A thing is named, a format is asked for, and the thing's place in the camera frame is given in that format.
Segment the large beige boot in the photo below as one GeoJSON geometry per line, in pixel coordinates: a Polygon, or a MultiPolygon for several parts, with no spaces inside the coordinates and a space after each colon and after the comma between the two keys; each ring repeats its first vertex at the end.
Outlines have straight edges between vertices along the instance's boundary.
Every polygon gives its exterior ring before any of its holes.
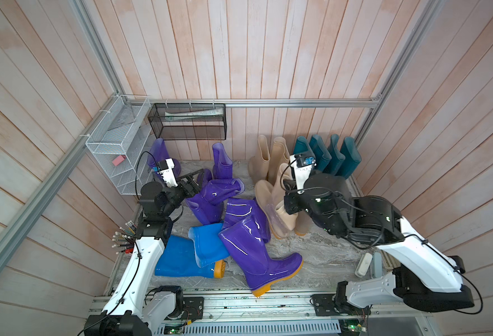
{"type": "Polygon", "coordinates": [[[288,237],[294,231],[298,218],[298,213],[288,214],[284,206],[285,191],[280,179],[284,172],[284,179],[291,179],[287,167],[287,163],[280,165],[274,185],[260,180],[254,186],[256,201],[268,219],[271,233],[277,239],[288,237]]]}

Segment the teal boot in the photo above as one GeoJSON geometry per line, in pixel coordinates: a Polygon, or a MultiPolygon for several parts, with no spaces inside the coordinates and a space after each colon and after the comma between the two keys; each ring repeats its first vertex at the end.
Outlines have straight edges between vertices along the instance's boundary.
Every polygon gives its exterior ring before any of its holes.
{"type": "Polygon", "coordinates": [[[344,155],[345,159],[340,166],[338,175],[348,179],[361,163],[361,155],[353,137],[344,138],[340,152],[344,155]]]}
{"type": "Polygon", "coordinates": [[[310,138],[309,145],[315,155],[317,170],[324,172],[332,160],[332,156],[329,153],[324,140],[318,134],[314,134],[310,138]]]}
{"type": "Polygon", "coordinates": [[[309,141],[304,136],[299,136],[296,140],[294,146],[294,155],[298,157],[299,155],[306,155],[308,157],[315,158],[315,154],[309,144],[309,141]]]}
{"type": "Polygon", "coordinates": [[[338,171],[342,167],[345,161],[345,155],[342,154],[338,148],[338,141],[340,137],[338,134],[332,134],[330,137],[330,144],[328,146],[328,152],[331,156],[329,163],[324,169],[324,173],[337,175],[338,171]]]}

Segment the large purple boot front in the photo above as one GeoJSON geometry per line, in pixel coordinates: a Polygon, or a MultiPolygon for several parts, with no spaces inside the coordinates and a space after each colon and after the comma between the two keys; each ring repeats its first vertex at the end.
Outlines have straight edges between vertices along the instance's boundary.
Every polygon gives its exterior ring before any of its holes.
{"type": "Polygon", "coordinates": [[[271,285],[294,277],[303,266],[299,253],[281,259],[271,258],[251,217],[222,230],[218,238],[243,271],[249,289],[257,298],[266,294],[271,285]]]}

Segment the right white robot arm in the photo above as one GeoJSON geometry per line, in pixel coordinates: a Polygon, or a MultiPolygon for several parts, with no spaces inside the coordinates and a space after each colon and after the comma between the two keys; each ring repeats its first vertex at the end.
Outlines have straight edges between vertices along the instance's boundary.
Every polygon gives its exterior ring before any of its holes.
{"type": "Polygon", "coordinates": [[[357,249],[376,247],[400,263],[381,278],[339,282],[333,297],[336,312],[399,302],[431,313],[467,313],[474,307],[473,290],[464,284],[463,260],[442,254],[385,198],[353,197],[343,177],[325,173],[303,183],[285,179],[283,186],[288,214],[303,211],[329,235],[357,249]]]}

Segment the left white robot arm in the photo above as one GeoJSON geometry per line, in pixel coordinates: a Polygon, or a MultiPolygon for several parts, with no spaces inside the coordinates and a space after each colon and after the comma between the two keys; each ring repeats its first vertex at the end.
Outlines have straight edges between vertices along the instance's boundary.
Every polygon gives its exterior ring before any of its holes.
{"type": "Polygon", "coordinates": [[[144,304],[155,266],[168,245],[174,221],[170,215],[182,202],[197,195],[199,169],[176,178],[171,169],[160,172],[164,182],[150,181],[141,187],[134,249],[125,272],[108,303],[98,315],[90,315],[82,335],[155,335],[171,314],[181,316],[182,290],[160,290],[144,304]]]}

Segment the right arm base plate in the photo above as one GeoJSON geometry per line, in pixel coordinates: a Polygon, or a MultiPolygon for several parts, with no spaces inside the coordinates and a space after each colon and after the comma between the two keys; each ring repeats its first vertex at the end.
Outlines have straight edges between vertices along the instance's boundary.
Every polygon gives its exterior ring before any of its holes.
{"type": "Polygon", "coordinates": [[[348,302],[337,302],[336,294],[313,294],[310,304],[315,310],[316,316],[369,316],[371,307],[358,308],[348,302]]]}

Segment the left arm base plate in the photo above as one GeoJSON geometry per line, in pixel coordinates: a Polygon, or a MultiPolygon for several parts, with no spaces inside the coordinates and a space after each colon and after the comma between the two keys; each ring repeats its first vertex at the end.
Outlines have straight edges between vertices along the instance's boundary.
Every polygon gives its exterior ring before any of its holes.
{"type": "Polygon", "coordinates": [[[152,288],[144,298],[145,308],[158,298],[160,294],[175,295],[175,309],[165,318],[165,320],[185,319],[187,321],[196,321],[203,319],[204,298],[184,297],[183,289],[176,285],[165,285],[152,288]]]}

